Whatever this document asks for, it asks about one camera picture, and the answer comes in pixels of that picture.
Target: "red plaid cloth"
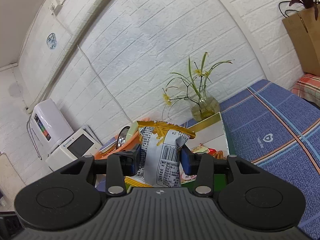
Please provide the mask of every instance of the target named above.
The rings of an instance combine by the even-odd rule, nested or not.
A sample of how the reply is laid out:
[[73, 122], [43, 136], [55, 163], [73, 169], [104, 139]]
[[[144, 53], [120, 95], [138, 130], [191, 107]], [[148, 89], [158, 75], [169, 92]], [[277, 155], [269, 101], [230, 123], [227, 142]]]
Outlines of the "red plaid cloth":
[[305, 74], [295, 83], [292, 93], [320, 106], [320, 77]]

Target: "white blood pressure monitor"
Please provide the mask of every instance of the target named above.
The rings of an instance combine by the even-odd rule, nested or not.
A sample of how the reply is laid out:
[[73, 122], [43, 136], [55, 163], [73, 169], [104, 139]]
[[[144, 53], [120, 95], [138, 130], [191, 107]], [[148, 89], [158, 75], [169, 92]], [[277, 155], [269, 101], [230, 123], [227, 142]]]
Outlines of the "white blood pressure monitor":
[[95, 155], [101, 146], [85, 130], [79, 129], [55, 149], [46, 162], [53, 171], [56, 171], [83, 155]]

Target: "barcode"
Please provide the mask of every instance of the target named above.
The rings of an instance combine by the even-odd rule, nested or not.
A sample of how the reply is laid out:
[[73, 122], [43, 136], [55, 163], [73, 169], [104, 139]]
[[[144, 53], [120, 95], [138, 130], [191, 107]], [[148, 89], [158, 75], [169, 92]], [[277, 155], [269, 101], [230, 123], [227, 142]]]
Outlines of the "barcode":
[[178, 161], [177, 149], [164, 147], [164, 151], [162, 153], [162, 159], [172, 161], [172, 162], [177, 162]]

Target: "white plastic container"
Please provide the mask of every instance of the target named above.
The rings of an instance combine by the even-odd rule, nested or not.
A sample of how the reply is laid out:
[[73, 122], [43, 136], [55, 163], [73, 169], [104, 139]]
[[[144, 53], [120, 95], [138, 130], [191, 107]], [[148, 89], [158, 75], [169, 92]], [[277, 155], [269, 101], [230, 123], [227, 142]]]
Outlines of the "white plastic container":
[[30, 128], [44, 146], [46, 151], [44, 154], [52, 153], [73, 134], [73, 129], [51, 98], [35, 106], [30, 119]]

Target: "chip bag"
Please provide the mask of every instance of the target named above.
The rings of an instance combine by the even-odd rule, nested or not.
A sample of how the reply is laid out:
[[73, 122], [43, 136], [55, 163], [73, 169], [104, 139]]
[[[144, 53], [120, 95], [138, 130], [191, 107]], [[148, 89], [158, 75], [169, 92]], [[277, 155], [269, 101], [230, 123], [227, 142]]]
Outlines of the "chip bag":
[[195, 138], [195, 133], [167, 122], [138, 121], [138, 125], [141, 139], [139, 170], [126, 182], [134, 186], [181, 186], [179, 149], [188, 139]]

